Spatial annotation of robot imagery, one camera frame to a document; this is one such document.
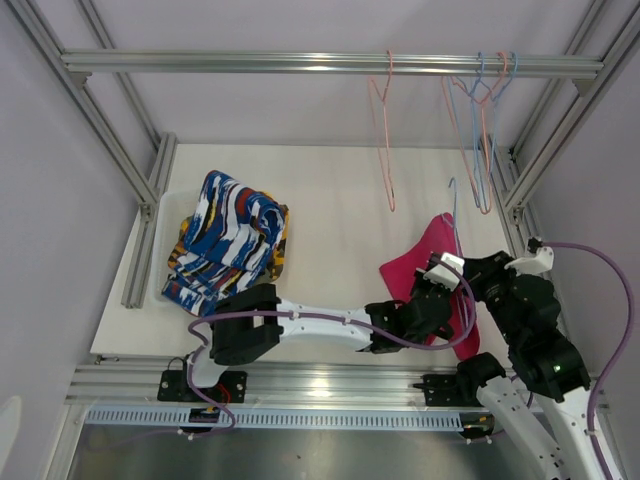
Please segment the pink trousers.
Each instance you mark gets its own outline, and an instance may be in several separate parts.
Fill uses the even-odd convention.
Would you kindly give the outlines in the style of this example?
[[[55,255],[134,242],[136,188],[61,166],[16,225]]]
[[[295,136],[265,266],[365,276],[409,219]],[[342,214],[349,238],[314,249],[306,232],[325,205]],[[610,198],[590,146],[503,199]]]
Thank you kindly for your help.
[[[379,267],[379,273],[392,299],[409,301],[410,290],[414,284],[414,272],[417,268],[424,268],[427,265],[431,253],[458,252],[453,225],[451,213],[437,215],[430,221],[417,244],[408,252]],[[453,313],[449,325],[453,329],[453,340],[464,333],[466,323],[470,320],[470,299],[461,297],[457,294],[450,302]],[[480,335],[476,325],[461,343],[453,347],[453,350],[459,360],[466,360],[476,355],[479,347]]]

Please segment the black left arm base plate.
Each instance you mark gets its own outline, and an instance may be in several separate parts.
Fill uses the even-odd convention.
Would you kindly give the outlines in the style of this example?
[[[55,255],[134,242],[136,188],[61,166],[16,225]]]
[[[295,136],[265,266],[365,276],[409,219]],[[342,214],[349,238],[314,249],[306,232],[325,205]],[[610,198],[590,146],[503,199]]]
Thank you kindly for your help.
[[[201,388],[204,395],[224,404],[242,404],[246,394],[248,374],[244,371],[224,372],[219,382],[208,388]],[[160,402],[196,403],[203,402],[189,387],[185,371],[165,370],[157,393]]]

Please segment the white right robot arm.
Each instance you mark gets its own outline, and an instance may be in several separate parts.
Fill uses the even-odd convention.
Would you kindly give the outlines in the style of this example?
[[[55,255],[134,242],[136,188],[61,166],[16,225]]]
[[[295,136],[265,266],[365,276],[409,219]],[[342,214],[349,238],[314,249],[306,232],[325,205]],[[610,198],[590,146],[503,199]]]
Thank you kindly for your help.
[[[456,395],[487,408],[539,478],[618,479],[621,471],[595,415],[596,387],[578,349],[558,329],[561,306],[541,275],[552,263],[548,247],[529,258],[498,252],[464,262],[465,288],[485,304],[546,421],[536,419],[489,353],[458,365]]]

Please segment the pink hanger of orange trousers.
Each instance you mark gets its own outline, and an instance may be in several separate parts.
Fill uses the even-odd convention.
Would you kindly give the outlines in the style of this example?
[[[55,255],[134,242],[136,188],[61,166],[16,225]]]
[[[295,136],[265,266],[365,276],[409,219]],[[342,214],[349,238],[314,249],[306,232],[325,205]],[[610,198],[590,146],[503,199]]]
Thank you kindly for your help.
[[[484,74],[488,72],[488,60],[482,52],[477,55],[480,68],[470,83],[457,76],[440,78],[441,93],[458,143],[473,201],[482,215],[488,215],[493,210],[495,196],[494,187],[491,185],[495,148],[489,142],[488,110],[493,109],[494,123],[497,123],[496,108],[504,90],[512,80],[509,61],[511,59],[518,61],[517,56],[505,51],[497,52],[496,55],[499,59],[499,67],[497,77],[492,84],[484,80]],[[455,89],[463,93],[469,103],[471,156],[467,155],[467,147],[463,141],[460,116],[454,100]]]

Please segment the olive yellow camouflage trousers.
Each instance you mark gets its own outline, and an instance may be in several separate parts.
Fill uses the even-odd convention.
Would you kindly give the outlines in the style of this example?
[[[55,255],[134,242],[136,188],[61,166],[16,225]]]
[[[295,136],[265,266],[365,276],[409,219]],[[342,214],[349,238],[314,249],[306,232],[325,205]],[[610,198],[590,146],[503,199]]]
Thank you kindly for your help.
[[[178,265],[178,257],[187,253],[187,250],[184,246],[184,237],[191,223],[191,220],[192,216],[188,216],[181,223],[178,241],[174,246],[171,254],[169,255],[169,259],[167,261],[167,265],[171,270],[176,270]],[[286,220],[282,238],[275,247],[271,259],[266,264],[264,275],[267,275],[270,280],[278,279],[284,270],[288,227],[289,220]]]

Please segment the light blue wire hanger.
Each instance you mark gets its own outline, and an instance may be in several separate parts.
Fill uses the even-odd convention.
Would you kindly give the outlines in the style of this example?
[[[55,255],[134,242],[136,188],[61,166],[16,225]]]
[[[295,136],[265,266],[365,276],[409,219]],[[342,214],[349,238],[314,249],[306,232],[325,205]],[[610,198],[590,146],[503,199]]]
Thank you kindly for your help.
[[[457,135],[461,156],[465,165],[473,200],[481,214],[487,215],[493,208],[493,193],[490,185],[491,162],[481,153],[484,144],[484,134],[487,132],[485,120],[485,106],[491,97],[491,88],[484,82],[486,57],[483,52],[477,54],[479,68],[471,80],[464,80],[460,76],[443,79],[443,92],[449,108],[450,121]],[[470,116],[470,146],[465,146],[462,139],[461,121],[454,90],[464,95],[468,103]]]

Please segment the blue white patterned trousers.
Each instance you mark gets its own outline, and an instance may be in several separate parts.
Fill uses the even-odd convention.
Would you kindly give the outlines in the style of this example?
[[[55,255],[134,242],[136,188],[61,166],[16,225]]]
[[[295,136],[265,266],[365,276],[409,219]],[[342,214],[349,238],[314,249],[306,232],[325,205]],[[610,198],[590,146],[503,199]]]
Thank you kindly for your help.
[[[215,311],[218,302],[260,283],[282,238],[289,208],[270,194],[231,176],[210,171],[203,182],[178,257],[162,296],[195,317]]]

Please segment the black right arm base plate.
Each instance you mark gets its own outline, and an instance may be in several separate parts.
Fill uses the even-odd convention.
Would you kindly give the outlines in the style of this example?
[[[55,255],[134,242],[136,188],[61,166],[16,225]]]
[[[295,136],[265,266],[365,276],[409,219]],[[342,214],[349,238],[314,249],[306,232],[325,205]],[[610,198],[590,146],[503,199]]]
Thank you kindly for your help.
[[[455,374],[424,374],[412,385],[422,392],[428,407],[480,407],[481,404],[466,395],[458,385]]]

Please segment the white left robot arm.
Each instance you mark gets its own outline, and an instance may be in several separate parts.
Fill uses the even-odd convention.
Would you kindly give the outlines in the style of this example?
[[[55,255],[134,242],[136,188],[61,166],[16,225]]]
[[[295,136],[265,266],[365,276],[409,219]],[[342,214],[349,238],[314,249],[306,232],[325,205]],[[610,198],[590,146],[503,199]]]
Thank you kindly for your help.
[[[415,279],[407,301],[387,300],[346,311],[295,304],[260,284],[214,304],[201,319],[203,345],[187,362],[180,388],[192,400],[209,398],[231,366],[248,365],[282,344],[334,344],[373,355],[426,349],[429,336],[453,337],[453,290]]]

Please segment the blue hanger of camouflage trousers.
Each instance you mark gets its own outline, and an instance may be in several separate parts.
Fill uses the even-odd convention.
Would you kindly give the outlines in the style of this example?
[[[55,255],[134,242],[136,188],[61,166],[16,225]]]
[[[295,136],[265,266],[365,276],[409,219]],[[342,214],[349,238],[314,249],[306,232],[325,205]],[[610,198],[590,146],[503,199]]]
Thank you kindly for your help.
[[[487,101],[487,104],[485,106],[485,120],[486,120],[486,129],[487,132],[484,134],[484,144],[481,147],[481,153],[486,157],[486,161],[487,162],[491,162],[491,173],[490,173],[490,180],[491,180],[491,174],[493,171],[493,164],[494,164],[494,154],[495,154],[495,148],[493,146],[489,145],[489,126],[488,126],[488,118],[492,117],[492,121],[493,124],[492,126],[494,128],[497,128],[498,126],[498,116],[499,116],[499,105],[501,102],[502,97],[504,96],[504,93],[506,92],[506,90],[508,89],[508,87],[511,85],[511,83],[513,82],[513,79],[515,77],[515,75],[518,73],[519,70],[519,65],[520,65],[520,58],[519,55],[514,52],[514,51],[510,51],[510,52],[505,52],[505,51],[500,51],[496,53],[498,59],[499,59],[499,68],[498,68],[498,76],[495,78],[494,82],[492,84],[488,84],[485,80],[484,82],[487,84],[488,87],[491,88],[492,92],[491,92],[491,97],[490,99]],[[486,57],[486,69],[485,72],[488,70],[488,60]]]

